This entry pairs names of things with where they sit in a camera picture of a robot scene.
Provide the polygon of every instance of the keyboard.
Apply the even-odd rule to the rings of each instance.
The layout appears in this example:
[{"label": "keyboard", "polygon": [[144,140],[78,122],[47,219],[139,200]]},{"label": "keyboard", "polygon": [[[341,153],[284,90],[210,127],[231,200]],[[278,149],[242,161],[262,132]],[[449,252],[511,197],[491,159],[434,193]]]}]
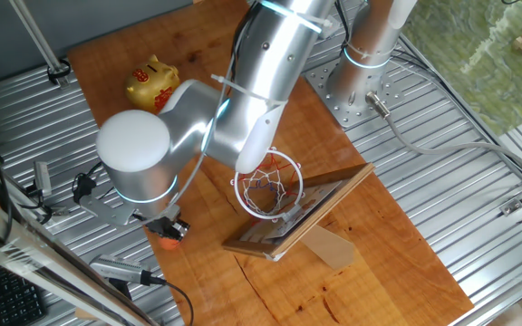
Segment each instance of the keyboard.
[{"label": "keyboard", "polygon": [[46,314],[40,289],[0,267],[0,326],[25,326]]}]

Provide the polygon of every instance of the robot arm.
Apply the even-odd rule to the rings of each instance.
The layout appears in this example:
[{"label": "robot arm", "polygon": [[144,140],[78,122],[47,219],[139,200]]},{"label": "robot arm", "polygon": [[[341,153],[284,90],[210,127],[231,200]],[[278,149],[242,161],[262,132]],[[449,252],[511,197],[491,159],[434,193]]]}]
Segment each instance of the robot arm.
[{"label": "robot arm", "polygon": [[[177,174],[201,151],[239,173],[254,170],[271,146],[333,3],[255,2],[237,36],[235,73],[230,81],[218,78],[232,87],[220,107],[219,91],[185,81],[159,116],[129,110],[106,121],[97,139],[98,154],[124,202],[145,216],[160,216],[178,192]],[[372,0],[358,13],[341,63],[326,85],[333,96],[349,105],[366,105],[365,94],[380,88],[378,76],[414,4]]]}]

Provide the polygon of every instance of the green surface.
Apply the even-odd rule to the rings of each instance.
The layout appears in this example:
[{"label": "green surface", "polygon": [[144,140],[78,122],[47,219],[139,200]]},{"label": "green surface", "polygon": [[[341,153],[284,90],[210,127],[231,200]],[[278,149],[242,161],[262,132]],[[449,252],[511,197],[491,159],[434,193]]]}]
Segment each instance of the green surface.
[{"label": "green surface", "polygon": [[522,0],[420,0],[403,33],[497,133],[522,124]]}]

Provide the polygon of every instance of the hoop rim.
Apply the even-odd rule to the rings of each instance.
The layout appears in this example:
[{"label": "hoop rim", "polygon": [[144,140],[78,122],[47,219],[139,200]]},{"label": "hoop rim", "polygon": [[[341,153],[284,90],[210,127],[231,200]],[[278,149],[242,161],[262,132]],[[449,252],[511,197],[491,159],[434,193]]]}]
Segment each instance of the hoop rim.
[{"label": "hoop rim", "polygon": [[[280,151],[277,151],[276,148],[272,148],[272,149],[268,149],[267,150],[267,154],[276,154],[282,158],[285,158],[290,164],[292,167],[294,167],[295,169],[295,173],[297,173],[297,176],[299,176],[299,191],[297,192],[297,198],[295,199],[295,202],[294,202],[294,206],[299,204],[299,201],[301,200],[301,198],[303,197],[303,193],[304,193],[304,179],[302,178],[302,175],[301,175],[301,171],[299,170],[299,167],[297,166],[297,163],[295,163],[291,158],[289,158],[286,154],[280,152]],[[239,174],[238,172],[235,172],[235,178],[233,179],[233,188],[235,189],[235,196],[237,197],[237,200],[239,201],[239,204],[241,204],[241,206],[252,216],[254,217],[257,217],[257,218],[261,218],[261,219],[268,219],[268,220],[271,220],[271,219],[274,219],[274,218],[281,218],[281,217],[285,217],[287,216],[287,213],[289,213],[289,211],[287,212],[284,212],[284,213],[280,213],[280,214],[277,214],[277,215],[274,215],[274,216],[264,216],[264,215],[261,215],[257,212],[255,212],[254,210],[252,210],[251,208],[249,208],[247,206],[247,204],[245,204],[245,202],[243,201],[243,199],[241,198],[241,196],[239,195],[239,189],[238,189],[238,178],[239,178]]]}]

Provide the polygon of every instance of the basketball hoop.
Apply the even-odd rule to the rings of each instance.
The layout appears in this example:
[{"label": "basketball hoop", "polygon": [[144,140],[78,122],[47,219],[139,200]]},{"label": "basketball hoop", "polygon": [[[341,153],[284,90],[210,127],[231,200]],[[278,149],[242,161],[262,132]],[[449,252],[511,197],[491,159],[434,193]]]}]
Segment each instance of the basketball hoop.
[{"label": "basketball hoop", "polygon": [[[284,158],[285,162],[278,162],[278,157]],[[235,188],[235,195],[239,203],[250,215],[262,219],[273,219],[274,222],[277,218],[287,220],[299,210],[299,200],[304,196],[304,181],[299,170],[300,167],[299,163],[295,163],[287,155],[277,151],[276,148],[271,148],[255,171],[246,175],[235,173],[231,186]],[[295,189],[292,189],[295,176],[297,176],[298,182],[295,183]],[[263,194],[254,195],[254,190],[263,190],[265,196]],[[267,201],[270,197],[274,202],[273,208],[266,210],[259,208],[259,206],[266,206],[260,202]]]}]

